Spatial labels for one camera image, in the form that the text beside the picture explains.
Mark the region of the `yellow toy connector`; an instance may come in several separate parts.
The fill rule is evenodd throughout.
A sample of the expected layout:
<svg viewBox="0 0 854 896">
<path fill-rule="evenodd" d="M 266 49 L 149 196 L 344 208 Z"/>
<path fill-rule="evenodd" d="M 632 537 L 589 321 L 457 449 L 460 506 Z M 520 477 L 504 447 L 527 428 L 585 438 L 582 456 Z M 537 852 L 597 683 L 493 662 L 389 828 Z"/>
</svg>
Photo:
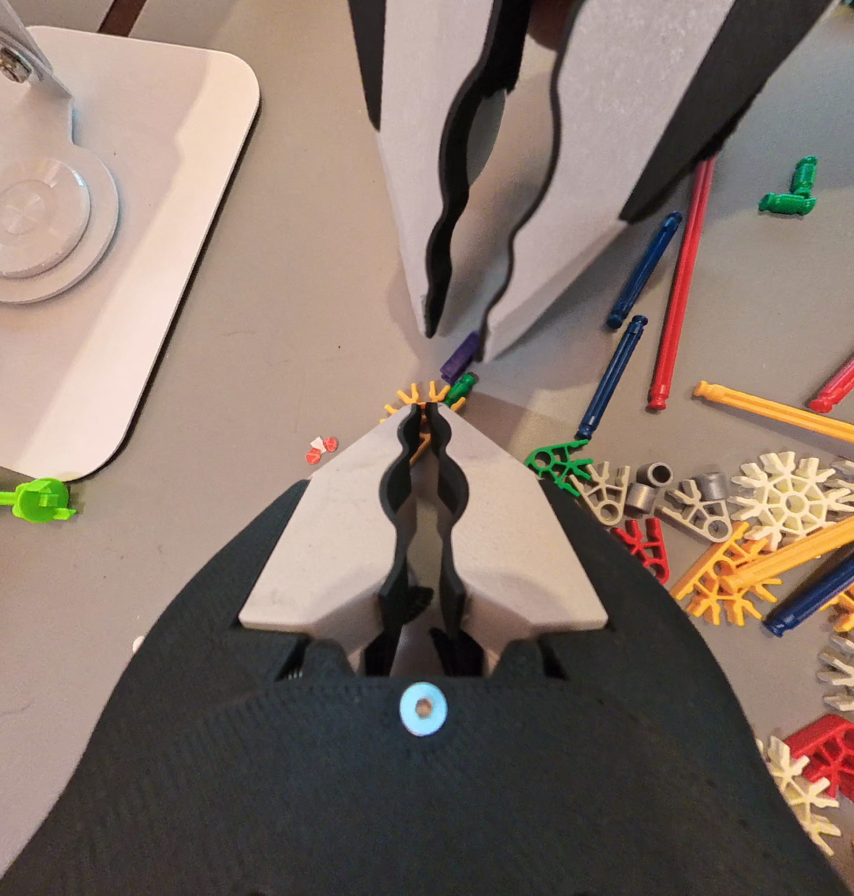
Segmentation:
<svg viewBox="0 0 854 896">
<path fill-rule="evenodd" d="M 426 404 L 443 402 L 448 396 L 450 389 L 450 385 L 444 385 L 443 387 L 438 389 L 435 382 L 430 382 L 427 396 L 426 398 L 422 398 L 417 384 L 411 384 L 410 390 L 408 392 L 398 390 L 398 407 L 391 404 L 386 404 L 384 406 L 386 416 L 379 420 L 381 424 L 384 423 L 389 417 L 399 413 L 400 411 L 410 406 L 417 406 L 421 409 L 421 423 L 419 429 L 420 442 L 410 457 L 410 467 L 414 467 L 417 464 L 422 454 L 426 452 L 431 443 L 431 435 L 424 411 Z"/>
</svg>

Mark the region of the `pile of colourful toy connectors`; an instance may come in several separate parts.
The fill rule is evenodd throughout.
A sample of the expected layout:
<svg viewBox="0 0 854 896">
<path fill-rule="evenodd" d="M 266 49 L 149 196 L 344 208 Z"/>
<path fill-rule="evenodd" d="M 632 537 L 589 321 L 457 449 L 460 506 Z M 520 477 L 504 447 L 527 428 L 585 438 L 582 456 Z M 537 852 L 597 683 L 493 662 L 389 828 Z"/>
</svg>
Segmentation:
<svg viewBox="0 0 854 896">
<path fill-rule="evenodd" d="M 694 619 L 739 627 L 755 621 L 782 636 L 816 612 L 836 608 L 842 614 L 836 633 L 854 631 L 854 552 L 783 600 L 772 591 L 783 574 L 728 588 L 732 577 L 757 561 L 854 519 L 853 462 L 829 468 L 814 457 L 769 453 L 742 465 L 739 476 L 714 470 L 675 484 L 662 462 L 635 473 L 624 466 L 612 475 L 607 462 L 587 461 L 563 479 L 562 488 L 663 585 L 670 567 L 662 521 L 699 536 L 705 552 L 669 588 Z M 821 679 L 846 693 L 825 701 L 838 711 L 854 711 L 854 642 L 839 637 L 836 643 L 852 659 L 835 661 L 835 675 Z"/>
</svg>

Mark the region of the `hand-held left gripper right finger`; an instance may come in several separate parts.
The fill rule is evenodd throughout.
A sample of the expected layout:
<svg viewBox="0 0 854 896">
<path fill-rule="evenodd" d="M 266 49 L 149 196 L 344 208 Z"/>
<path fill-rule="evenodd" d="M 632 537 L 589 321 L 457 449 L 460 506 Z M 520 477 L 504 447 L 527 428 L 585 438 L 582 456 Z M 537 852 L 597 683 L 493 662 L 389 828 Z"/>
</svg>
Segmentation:
<svg viewBox="0 0 854 896">
<path fill-rule="evenodd" d="M 438 464 L 448 676 L 480 676 L 509 643 L 604 628 L 608 614 L 537 477 L 444 404 L 425 419 Z"/>
</svg>

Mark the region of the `purple toy clip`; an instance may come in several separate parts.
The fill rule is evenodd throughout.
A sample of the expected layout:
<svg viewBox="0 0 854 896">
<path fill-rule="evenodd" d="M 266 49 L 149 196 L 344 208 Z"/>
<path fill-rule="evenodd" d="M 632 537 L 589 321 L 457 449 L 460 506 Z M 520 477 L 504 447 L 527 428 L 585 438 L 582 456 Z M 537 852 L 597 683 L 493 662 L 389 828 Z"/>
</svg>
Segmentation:
<svg viewBox="0 0 854 896">
<path fill-rule="evenodd" d="M 441 365 L 441 378 L 446 384 L 455 385 L 466 373 L 468 365 L 472 363 L 478 353 L 480 343 L 479 331 L 472 331 Z"/>
</svg>

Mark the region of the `red long toy rod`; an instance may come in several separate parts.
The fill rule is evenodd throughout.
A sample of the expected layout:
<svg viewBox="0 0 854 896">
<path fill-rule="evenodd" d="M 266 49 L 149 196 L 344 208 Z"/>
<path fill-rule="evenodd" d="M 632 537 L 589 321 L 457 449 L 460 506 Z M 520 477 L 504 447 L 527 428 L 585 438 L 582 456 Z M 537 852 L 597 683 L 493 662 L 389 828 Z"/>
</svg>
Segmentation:
<svg viewBox="0 0 854 896">
<path fill-rule="evenodd" d="M 695 173 L 688 221 L 679 250 L 665 323 L 661 331 L 657 362 L 647 396 L 647 409 L 652 411 L 666 409 L 670 396 L 694 267 L 706 218 L 715 160 L 716 156 L 713 155 L 710 159 L 702 161 Z"/>
</svg>

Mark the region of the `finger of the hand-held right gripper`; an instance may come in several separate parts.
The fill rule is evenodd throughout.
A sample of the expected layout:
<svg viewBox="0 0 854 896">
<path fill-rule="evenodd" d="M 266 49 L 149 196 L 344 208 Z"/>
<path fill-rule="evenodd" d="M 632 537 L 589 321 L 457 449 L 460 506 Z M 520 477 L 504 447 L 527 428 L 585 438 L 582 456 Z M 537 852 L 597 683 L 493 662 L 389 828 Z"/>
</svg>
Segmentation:
<svg viewBox="0 0 854 896">
<path fill-rule="evenodd" d="M 475 124 L 500 117 L 517 82 L 530 11 L 530 2 L 386 4 L 378 147 L 426 338 L 440 323 L 468 201 L 468 141 Z"/>
<path fill-rule="evenodd" d="M 625 229 L 620 213 L 724 19 L 726 1 L 584 2 L 559 57 L 545 193 L 513 236 L 483 358 L 523 335 Z"/>
</svg>

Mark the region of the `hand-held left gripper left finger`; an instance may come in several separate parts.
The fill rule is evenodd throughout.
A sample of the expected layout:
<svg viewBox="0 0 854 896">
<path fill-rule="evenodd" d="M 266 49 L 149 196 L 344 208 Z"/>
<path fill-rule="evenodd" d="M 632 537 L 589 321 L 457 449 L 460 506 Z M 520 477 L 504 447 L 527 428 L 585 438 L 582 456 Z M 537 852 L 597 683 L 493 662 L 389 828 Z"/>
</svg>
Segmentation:
<svg viewBox="0 0 854 896">
<path fill-rule="evenodd" d="M 388 675 L 409 620 L 410 458 L 421 408 L 399 410 L 311 474 L 243 606 L 252 630 L 332 640 Z"/>
</svg>

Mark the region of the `green toy connector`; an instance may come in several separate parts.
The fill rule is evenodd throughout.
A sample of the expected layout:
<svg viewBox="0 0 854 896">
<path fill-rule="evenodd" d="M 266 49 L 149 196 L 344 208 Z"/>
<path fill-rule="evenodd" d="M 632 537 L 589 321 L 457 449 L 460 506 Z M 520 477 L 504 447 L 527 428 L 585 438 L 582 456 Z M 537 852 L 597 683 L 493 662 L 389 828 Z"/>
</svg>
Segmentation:
<svg viewBox="0 0 854 896">
<path fill-rule="evenodd" d="M 593 460 L 578 456 L 587 444 L 588 440 L 574 440 L 537 448 L 526 458 L 525 465 L 538 478 L 550 480 L 561 490 L 580 497 L 579 486 L 591 482 L 588 466 Z"/>
</svg>

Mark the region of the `lime green toy spool piece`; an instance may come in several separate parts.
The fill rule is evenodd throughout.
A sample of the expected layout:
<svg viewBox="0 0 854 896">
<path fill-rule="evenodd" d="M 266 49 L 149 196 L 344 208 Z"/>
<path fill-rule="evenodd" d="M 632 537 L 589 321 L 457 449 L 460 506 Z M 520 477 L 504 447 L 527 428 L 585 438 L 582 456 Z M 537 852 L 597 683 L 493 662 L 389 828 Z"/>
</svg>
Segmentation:
<svg viewBox="0 0 854 896">
<path fill-rule="evenodd" d="M 0 506 L 7 506 L 18 519 L 33 523 L 69 520 L 76 510 L 70 507 L 69 488 L 54 477 L 35 479 L 14 491 L 0 491 Z"/>
</svg>

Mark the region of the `white stand base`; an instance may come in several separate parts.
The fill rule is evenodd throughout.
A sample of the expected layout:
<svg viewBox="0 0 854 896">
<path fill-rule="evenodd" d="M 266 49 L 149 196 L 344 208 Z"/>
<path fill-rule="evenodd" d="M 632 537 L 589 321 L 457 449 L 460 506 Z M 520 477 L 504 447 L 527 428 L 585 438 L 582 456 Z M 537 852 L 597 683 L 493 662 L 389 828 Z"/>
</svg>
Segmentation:
<svg viewBox="0 0 854 896">
<path fill-rule="evenodd" d="M 117 452 L 259 100 L 237 56 L 0 2 L 0 467 L 69 482 Z"/>
</svg>

